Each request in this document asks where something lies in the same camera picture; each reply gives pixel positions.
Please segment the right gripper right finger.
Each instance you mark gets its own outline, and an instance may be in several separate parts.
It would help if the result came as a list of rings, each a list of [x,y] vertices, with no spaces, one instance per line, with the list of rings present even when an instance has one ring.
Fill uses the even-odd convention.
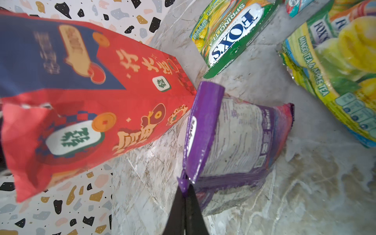
[[[186,235],[209,235],[193,185],[186,197]]]

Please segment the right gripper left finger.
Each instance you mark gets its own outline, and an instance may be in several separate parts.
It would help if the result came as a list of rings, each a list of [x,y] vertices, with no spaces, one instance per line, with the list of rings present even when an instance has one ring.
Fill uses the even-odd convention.
[[[186,197],[180,187],[177,187],[171,211],[162,235],[185,235],[186,234]]]

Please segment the purple snack packet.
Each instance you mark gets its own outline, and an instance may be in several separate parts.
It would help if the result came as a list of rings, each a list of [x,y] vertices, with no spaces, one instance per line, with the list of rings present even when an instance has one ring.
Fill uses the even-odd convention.
[[[180,188],[194,187],[203,216],[240,205],[265,183],[293,122],[292,103],[252,104],[201,82],[188,118]]]

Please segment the red paper gift bag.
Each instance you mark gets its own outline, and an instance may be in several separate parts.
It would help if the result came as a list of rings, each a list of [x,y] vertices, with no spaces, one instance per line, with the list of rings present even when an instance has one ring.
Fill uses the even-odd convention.
[[[172,55],[92,23],[1,11],[1,146],[19,203],[158,139],[195,95]]]

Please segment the yellow green snack packet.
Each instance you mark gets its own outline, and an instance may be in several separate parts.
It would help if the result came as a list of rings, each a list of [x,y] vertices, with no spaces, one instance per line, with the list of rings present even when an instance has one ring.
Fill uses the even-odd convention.
[[[376,3],[329,1],[282,42],[293,80],[376,146]]]

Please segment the teal snack packet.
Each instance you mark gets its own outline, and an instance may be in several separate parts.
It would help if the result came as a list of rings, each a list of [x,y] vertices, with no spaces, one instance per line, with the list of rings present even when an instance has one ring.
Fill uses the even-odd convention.
[[[312,2],[313,0],[284,0],[287,13],[292,18]]]

